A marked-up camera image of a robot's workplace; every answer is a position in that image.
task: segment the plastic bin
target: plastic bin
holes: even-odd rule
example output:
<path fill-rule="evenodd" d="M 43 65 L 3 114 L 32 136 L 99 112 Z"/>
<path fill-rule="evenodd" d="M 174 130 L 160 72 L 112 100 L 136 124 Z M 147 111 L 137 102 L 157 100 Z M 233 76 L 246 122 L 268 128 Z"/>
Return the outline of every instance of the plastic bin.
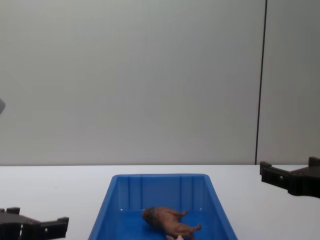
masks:
<path fill-rule="evenodd" d="M 202 224 L 195 240 L 236 240 L 209 176 L 205 174 L 115 175 L 89 240 L 165 240 L 142 218 L 148 207 L 187 210 L 182 222 Z"/>

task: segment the black vertical line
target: black vertical line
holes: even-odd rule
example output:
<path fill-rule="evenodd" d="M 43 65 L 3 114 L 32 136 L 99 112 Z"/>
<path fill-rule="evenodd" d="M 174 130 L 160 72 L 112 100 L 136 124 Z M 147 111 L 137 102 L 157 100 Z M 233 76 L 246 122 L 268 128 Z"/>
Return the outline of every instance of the black vertical line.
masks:
<path fill-rule="evenodd" d="M 268 7 L 268 0 L 265 0 L 265 7 L 264 7 L 264 25 L 263 25 L 263 40 L 262 40 L 262 55 L 261 55 L 261 69 L 260 69 L 259 102 L 258 102 L 258 117 L 257 117 L 257 121 L 256 121 L 255 157 L 254 157 L 254 164 L 255 164 L 255 165 L 257 165 L 257 156 L 258 156 L 258 139 L 259 139 L 259 123 L 260 123 L 260 104 L 261 104 L 261 86 L 262 86 L 262 75 L 263 75 L 263 70 L 264 70 L 265 38 L 266 38 L 266 23 L 267 23 L 267 7 Z"/>

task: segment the table surface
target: table surface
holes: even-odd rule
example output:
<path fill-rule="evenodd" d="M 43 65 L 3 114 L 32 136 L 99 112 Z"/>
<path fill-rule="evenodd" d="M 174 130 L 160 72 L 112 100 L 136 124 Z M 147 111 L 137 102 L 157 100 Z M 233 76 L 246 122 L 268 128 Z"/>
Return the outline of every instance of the table surface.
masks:
<path fill-rule="evenodd" d="M 87 240 L 112 176 L 144 173 L 209 175 L 239 240 L 319 239 L 320 199 L 261 182 L 257 165 L 2 166 L 0 208 L 40 221 L 69 217 L 66 240 Z"/>

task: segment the gray wall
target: gray wall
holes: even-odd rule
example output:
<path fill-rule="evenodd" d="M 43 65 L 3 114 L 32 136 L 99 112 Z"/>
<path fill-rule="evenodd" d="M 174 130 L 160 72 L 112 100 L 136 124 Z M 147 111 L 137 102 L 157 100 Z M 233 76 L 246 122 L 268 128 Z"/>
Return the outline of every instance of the gray wall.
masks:
<path fill-rule="evenodd" d="M 320 1 L 269 0 L 258 162 L 320 157 Z"/>
<path fill-rule="evenodd" d="M 2 0 L 0 163 L 252 164 L 264 0 Z"/>

